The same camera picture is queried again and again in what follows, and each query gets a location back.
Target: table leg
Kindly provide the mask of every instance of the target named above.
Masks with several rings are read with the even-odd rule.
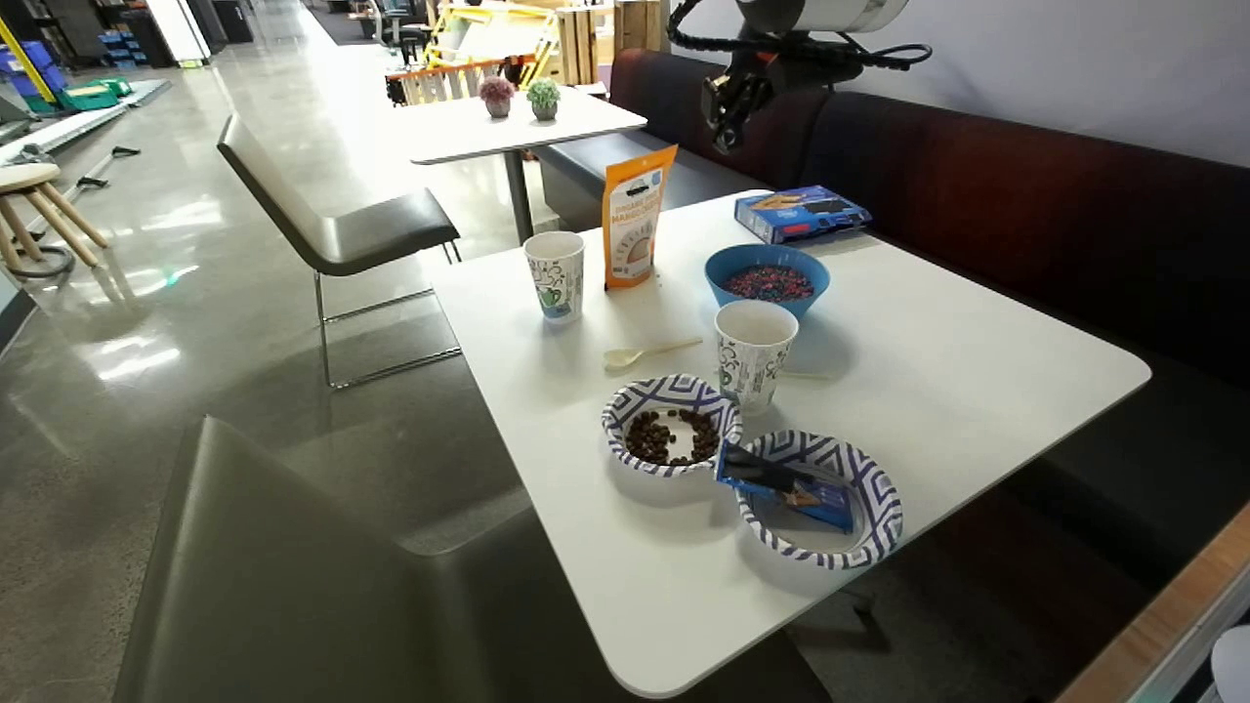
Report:
[[[525,186],[525,153],[505,153],[517,239],[526,243],[534,233],[530,191]]]

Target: white table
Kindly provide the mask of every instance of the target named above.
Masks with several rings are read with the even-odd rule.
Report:
[[[505,153],[518,243],[534,233],[530,199],[525,186],[525,148],[647,126],[640,113],[627,113],[614,103],[601,103],[579,91],[561,91],[554,122],[534,122],[525,93],[510,96],[506,122],[492,122],[482,96],[411,106],[393,113],[398,113],[402,144],[416,164],[446,164],[446,161]]]
[[[539,323],[518,250],[453,264],[435,290],[517,471],[614,677],[647,700],[696,679],[847,584],[776,584],[737,553],[719,501],[647,502],[614,479],[601,405],[640,373],[713,380],[704,282],[711,250],[751,243],[730,199],[664,212],[655,276],[601,294],[587,233],[583,321]],[[1061,440],[1150,380],[1150,367],[870,233],[811,244],[831,290],[790,351],[781,423],[868,449],[903,493],[906,537]],[[704,332],[700,346],[607,373],[601,351]]]

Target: gray floor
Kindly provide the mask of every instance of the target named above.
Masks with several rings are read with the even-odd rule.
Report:
[[[67,182],[105,166],[109,186],[79,207],[112,239],[112,264],[30,290],[38,310],[0,354],[0,700],[109,700],[164,475],[204,415],[390,536],[427,528],[431,501],[446,511],[517,485],[463,362],[319,394],[310,268],[222,166],[216,134],[245,113],[329,212],[427,182],[463,259],[517,244],[505,166],[405,164],[379,129],[386,49],[332,47],[294,0],[259,0],[252,31],[208,71],[155,71],[161,96],[60,155]],[[112,144],[142,155],[109,164]],[[332,299],[414,290],[439,264],[423,254],[332,283]],[[336,362],[439,345],[439,310],[416,306],[357,326]],[[1002,536],[1051,557],[1018,557]],[[831,700],[1045,700],[1140,600],[1009,497],[853,595],[791,625]]]

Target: snack box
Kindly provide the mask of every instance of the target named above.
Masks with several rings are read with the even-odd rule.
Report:
[[[733,201],[733,218],[751,233],[758,233],[758,243],[804,243],[841,231],[859,231],[870,216],[859,201],[811,182],[772,194],[745,194]]]

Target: white paper cup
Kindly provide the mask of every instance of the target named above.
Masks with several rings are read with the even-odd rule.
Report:
[[[539,231],[525,243],[534,296],[545,323],[565,323],[583,312],[583,239],[569,231]]]
[[[741,415],[772,405],[791,337],[798,315],[769,299],[730,299],[713,312],[719,390]]]

